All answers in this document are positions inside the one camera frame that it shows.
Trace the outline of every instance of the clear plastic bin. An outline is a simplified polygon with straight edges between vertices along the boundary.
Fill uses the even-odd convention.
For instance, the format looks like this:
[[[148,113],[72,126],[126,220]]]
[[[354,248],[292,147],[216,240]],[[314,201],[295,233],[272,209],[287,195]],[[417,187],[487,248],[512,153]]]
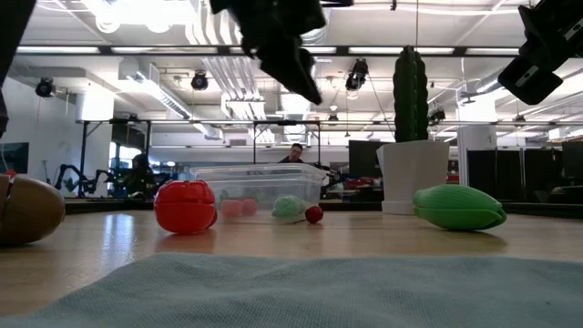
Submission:
[[[209,184],[218,204],[225,199],[254,199],[259,210],[272,210],[282,196],[296,196],[306,205],[317,205],[326,177],[325,171],[307,164],[193,168],[190,173]]]

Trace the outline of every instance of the gray cloth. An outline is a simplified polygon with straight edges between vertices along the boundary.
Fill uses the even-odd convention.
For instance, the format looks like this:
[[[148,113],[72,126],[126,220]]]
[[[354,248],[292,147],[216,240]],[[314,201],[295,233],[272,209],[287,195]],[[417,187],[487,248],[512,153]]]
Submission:
[[[581,327],[583,265],[161,254],[0,327]]]

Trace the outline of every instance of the cactus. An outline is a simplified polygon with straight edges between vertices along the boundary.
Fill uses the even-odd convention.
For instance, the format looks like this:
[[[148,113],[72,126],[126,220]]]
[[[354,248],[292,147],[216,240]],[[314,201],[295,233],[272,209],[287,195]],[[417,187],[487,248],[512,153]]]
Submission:
[[[429,106],[425,63],[412,46],[406,46],[399,55],[393,83],[396,142],[428,139]]]

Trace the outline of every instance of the white planter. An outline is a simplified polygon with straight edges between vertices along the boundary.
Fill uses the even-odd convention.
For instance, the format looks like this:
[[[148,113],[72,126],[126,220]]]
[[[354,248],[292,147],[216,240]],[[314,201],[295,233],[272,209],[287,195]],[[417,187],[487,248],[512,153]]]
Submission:
[[[395,143],[382,146],[376,155],[383,172],[383,213],[414,215],[414,194],[446,182],[448,143],[429,140]]]

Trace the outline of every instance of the wooden table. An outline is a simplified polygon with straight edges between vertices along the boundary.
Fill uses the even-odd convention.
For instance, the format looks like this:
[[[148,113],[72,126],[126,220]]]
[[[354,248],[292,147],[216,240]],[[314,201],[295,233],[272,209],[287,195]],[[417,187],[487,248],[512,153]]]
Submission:
[[[0,249],[0,315],[26,313],[161,251],[283,258],[505,255],[583,261],[583,221],[510,216],[488,233],[440,230],[415,217],[328,212],[321,225],[280,224],[269,214],[219,220],[175,236],[152,211],[67,216],[52,236]]]

